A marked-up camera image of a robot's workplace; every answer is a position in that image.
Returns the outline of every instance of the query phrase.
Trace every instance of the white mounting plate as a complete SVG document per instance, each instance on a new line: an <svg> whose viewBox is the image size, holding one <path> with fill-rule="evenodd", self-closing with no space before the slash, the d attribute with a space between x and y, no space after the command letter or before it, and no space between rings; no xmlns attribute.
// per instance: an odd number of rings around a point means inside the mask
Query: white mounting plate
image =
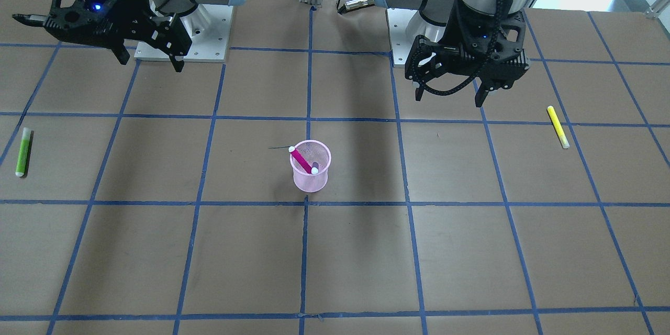
<svg viewBox="0 0 670 335"><path fill-rule="evenodd" d="M193 44L187 56L184 56L184 61L224 63L228 51L234 6L206 4L204 7L214 21L210 27L192 37ZM167 54L154 49L145 42L137 44L135 58L146 61L170 61Z"/></svg>
<svg viewBox="0 0 670 335"><path fill-rule="evenodd" d="M393 52L393 65L405 67L405 60L414 43L414 37L407 36L407 25L418 10L389 8L386 10L388 19L388 36L390 48Z"/></svg>

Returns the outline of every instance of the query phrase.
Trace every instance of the green marker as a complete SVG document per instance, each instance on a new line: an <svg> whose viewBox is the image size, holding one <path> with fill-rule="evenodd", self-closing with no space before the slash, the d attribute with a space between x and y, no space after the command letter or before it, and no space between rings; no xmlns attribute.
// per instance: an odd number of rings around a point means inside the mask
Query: green marker
<svg viewBox="0 0 670 335"><path fill-rule="evenodd" d="M24 127L24 136L21 137L19 148L19 160L16 161L16 176L23 177L26 173L26 160L28 159L28 145L30 144L30 128Z"/></svg>

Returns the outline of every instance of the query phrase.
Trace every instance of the pink marker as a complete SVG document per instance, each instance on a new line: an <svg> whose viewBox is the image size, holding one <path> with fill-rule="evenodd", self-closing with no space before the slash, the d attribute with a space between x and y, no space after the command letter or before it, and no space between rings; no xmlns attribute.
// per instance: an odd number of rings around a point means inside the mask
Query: pink marker
<svg viewBox="0 0 670 335"><path fill-rule="evenodd" d="M289 147L289 153L291 153L291 156L294 157L295 161L297 161L308 174L319 173L318 168L310 166L309 163L307 163L307 160L303 158L302 154L300 154L295 147Z"/></svg>

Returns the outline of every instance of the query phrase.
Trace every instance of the yellow marker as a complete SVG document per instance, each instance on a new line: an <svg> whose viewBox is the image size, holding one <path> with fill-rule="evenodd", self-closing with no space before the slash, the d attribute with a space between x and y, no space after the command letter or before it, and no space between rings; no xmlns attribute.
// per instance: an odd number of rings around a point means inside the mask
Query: yellow marker
<svg viewBox="0 0 670 335"><path fill-rule="evenodd" d="M558 121L558 116L556 116L556 111L553 110L553 106L546 108L546 112L549 113L551 123L553 123L553 129L556 130L556 135L558 135L558 139L561 141L563 149L570 148L570 144L567 142L567 137L565 137L565 132L563 132L563 126Z"/></svg>

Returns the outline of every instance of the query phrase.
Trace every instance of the pink cup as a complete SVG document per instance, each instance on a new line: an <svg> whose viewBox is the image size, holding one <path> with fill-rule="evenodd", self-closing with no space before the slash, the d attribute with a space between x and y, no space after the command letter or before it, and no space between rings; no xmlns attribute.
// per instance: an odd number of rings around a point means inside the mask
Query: pink cup
<svg viewBox="0 0 670 335"><path fill-rule="evenodd" d="M300 154L311 165L319 164L319 172L316 174L306 173L300 164L289 154L289 161L294 170L294 183L297 188L304 192L316 192L325 187L328 181L328 167L330 166L330 149L323 142L316 140L304 140L295 145Z"/></svg>

